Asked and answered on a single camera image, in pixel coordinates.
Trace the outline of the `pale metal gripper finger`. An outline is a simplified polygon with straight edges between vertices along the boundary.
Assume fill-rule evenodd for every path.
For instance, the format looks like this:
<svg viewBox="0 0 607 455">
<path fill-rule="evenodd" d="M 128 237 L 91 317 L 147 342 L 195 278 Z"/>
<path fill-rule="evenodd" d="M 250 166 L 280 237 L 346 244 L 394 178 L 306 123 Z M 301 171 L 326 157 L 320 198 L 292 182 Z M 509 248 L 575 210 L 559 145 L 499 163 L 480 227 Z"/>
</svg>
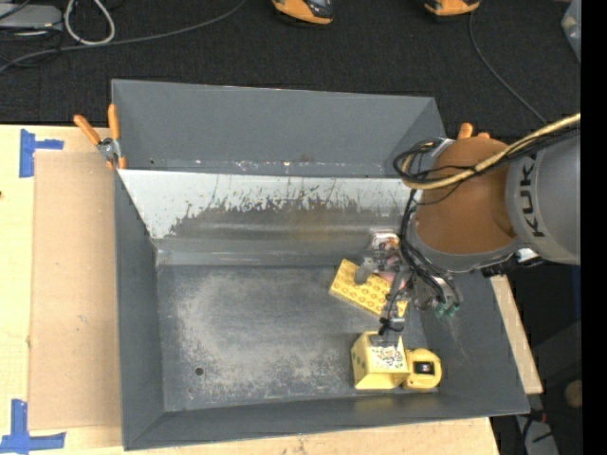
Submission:
<svg viewBox="0 0 607 455">
<path fill-rule="evenodd" d="M 375 253 L 364 254 L 359 258 L 355 271 L 355 284 L 365 284 L 372 274 L 379 271 L 378 256 Z"/>
<path fill-rule="evenodd" d="M 381 318 L 377 332 L 381 347 L 397 347 L 405 327 L 405 318 Z"/>
</svg>

